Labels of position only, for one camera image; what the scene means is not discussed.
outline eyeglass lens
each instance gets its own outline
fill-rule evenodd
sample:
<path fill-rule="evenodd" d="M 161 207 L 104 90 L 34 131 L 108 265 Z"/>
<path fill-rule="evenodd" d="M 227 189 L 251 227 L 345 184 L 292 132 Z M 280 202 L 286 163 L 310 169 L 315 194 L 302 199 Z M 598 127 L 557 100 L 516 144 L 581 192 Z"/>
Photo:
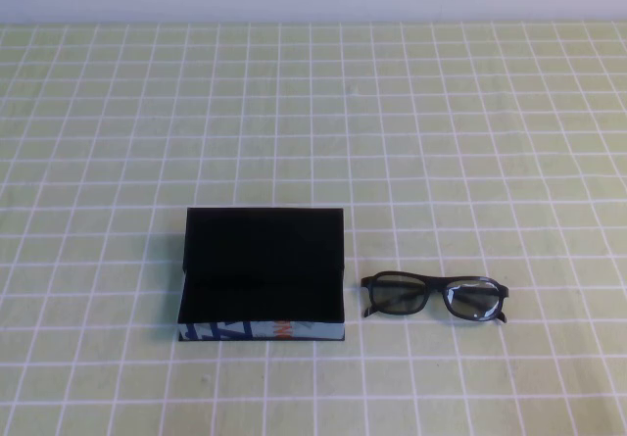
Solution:
<path fill-rule="evenodd" d="M 412 314 L 424 302 L 426 286 L 419 279 L 400 276 L 379 276 L 372 285 L 372 302 L 383 313 Z"/>
<path fill-rule="evenodd" d="M 471 320 L 494 315 L 501 300 L 495 284 L 472 279 L 450 283 L 444 298 L 456 314 Z"/>

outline eyeglass case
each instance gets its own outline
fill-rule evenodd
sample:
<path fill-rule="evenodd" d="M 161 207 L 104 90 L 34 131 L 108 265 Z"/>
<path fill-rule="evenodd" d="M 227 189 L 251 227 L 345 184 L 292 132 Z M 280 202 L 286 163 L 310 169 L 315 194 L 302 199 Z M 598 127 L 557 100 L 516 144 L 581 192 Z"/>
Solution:
<path fill-rule="evenodd" d="M 179 341 L 343 340 L 341 209 L 189 208 Z"/>

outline eyeglasses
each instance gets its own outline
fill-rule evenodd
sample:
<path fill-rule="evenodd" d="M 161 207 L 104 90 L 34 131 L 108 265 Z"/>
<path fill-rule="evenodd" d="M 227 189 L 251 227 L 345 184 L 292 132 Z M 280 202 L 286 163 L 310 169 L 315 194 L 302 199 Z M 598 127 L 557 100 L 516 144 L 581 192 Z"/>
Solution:
<path fill-rule="evenodd" d="M 363 316 L 375 312 L 409 315 L 420 312 L 433 291 L 441 292 L 449 312 L 459 318 L 487 321 L 498 318 L 507 322 L 501 312 L 508 289 L 494 279 L 483 276 L 433 277 L 398 271 L 383 271 L 362 279 L 367 287 L 370 307 Z"/>

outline blue printed pattern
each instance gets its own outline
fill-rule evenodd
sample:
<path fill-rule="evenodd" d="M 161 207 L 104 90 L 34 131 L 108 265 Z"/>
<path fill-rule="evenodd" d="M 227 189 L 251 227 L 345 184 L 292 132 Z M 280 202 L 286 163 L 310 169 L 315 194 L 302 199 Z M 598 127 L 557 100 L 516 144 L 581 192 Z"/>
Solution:
<path fill-rule="evenodd" d="M 182 323 L 178 328 L 181 341 L 344 338 L 344 323 L 315 321 L 221 321 Z"/>

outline grid tablecloth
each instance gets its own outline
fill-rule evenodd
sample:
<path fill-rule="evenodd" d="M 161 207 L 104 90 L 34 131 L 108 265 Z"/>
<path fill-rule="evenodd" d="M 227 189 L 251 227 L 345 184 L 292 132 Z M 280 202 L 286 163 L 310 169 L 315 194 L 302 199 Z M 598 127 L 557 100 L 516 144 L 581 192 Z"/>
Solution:
<path fill-rule="evenodd" d="M 0 434 L 625 434 L 626 106 L 623 23 L 0 25 Z M 344 208 L 346 342 L 175 341 L 231 205 Z"/>

